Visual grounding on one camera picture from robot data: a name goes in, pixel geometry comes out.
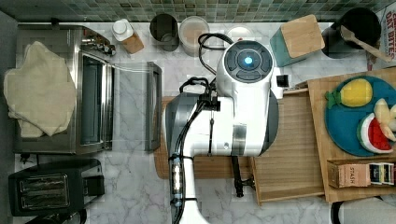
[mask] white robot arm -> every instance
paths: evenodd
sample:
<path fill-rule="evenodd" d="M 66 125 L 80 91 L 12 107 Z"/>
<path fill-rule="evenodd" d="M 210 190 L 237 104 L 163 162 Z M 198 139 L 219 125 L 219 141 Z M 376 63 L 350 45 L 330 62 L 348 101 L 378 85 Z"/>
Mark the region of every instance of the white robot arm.
<path fill-rule="evenodd" d="M 220 59 L 217 96 L 183 92 L 164 110 L 174 223 L 207 223 L 196 202 L 195 155 L 254 157 L 274 142 L 278 114 L 272 73 L 273 57 L 263 45 L 239 41 Z"/>

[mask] cup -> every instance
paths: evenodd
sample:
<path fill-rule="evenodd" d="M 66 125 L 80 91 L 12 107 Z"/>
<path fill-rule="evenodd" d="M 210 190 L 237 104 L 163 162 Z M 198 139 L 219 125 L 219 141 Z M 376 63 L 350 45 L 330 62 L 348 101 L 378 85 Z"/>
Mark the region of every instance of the cup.
<path fill-rule="evenodd" d="M 149 24 L 149 31 L 164 50 L 177 49 L 179 43 L 177 21 L 171 15 L 160 14 L 154 17 Z"/>
<path fill-rule="evenodd" d="M 350 9 L 339 21 L 323 31 L 325 47 L 323 53 L 330 58 L 345 58 L 361 47 L 351 41 L 345 41 L 341 34 L 341 26 L 352 31 L 356 38 L 374 46 L 381 36 L 381 25 L 373 11 L 364 7 Z"/>
<path fill-rule="evenodd" d="M 209 33 L 209 25 L 201 17 L 190 16 L 180 24 L 178 37 L 187 55 L 199 56 L 198 37 L 205 33 Z"/>

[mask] canister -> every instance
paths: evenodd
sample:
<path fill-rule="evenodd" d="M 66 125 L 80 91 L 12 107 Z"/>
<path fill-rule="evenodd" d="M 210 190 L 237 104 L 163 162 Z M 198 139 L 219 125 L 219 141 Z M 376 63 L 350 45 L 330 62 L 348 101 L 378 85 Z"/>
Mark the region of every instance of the canister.
<path fill-rule="evenodd" d="M 198 57 L 199 43 L 198 37 L 202 34 L 209 33 L 209 25 L 201 17 L 191 16 L 180 24 L 178 33 L 184 51 L 191 57 Z"/>
<path fill-rule="evenodd" d="M 133 54 L 144 48 L 139 35 L 127 20 L 122 19 L 114 22 L 112 31 L 129 53 Z"/>
<path fill-rule="evenodd" d="M 314 15 L 282 24 L 271 38 L 270 44 L 278 67 L 297 63 L 324 48 L 323 37 Z"/>

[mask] countertop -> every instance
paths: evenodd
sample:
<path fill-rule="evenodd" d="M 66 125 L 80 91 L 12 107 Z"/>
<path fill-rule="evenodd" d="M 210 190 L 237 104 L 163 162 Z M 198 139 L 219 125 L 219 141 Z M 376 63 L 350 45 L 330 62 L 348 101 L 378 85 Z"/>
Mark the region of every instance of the countertop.
<path fill-rule="evenodd" d="M 112 23 L 83 23 L 107 37 L 113 43 Z M 270 48 L 269 40 L 281 23 L 244 23 L 256 40 Z M 209 24 L 211 32 L 221 32 L 240 24 Z M 321 23 L 325 29 L 330 23 Z M 200 64 L 198 58 L 189 57 L 183 48 L 166 52 L 155 46 L 149 33 L 149 23 L 132 23 L 145 48 L 128 54 L 117 45 L 113 63 L 155 62 L 163 70 L 163 96 L 178 94 L 178 87 L 188 77 L 213 76 Z M 216 68 L 220 51 L 209 51 L 204 60 Z M 365 53 L 342 60 L 330 59 L 321 51 L 308 59 L 281 68 L 290 75 L 290 85 L 302 81 L 366 71 Z M 115 86 L 115 114 L 113 150 L 85 156 L 101 161 L 105 176 L 106 194 L 89 207 L 91 224 L 116 223 L 171 223 L 168 180 L 160 179 L 155 171 L 152 154 L 144 152 L 144 88 L 136 77 L 120 77 Z M 40 156 L 42 161 L 68 160 L 68 157 Z M 16 170 L 35 164 L 35 158 L 22 165 L 16 156 Z M 331 223 L 330 206 L 319 197 L 301 198 L 282 202 L 256 204 L 255 193 L 244 188 L 245 196 L 236 198 L 232 179 L 196 180 L 198 202 L 203 216 L 210 223 Z M 14 217 L 13 223 L 23 223 L 28 217 Z"/>

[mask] towel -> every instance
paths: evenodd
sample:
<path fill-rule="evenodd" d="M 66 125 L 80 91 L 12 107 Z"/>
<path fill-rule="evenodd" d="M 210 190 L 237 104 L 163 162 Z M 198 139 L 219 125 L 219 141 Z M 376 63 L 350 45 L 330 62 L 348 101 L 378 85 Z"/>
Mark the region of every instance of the towel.
<path fill-rule="evenodd" d="M 76 87 L 64 58 L 37 41 L 26 48 L 21 68 L 7 71 L 4 95 L 22 137 L 66 130 L 76 104 Z"/>

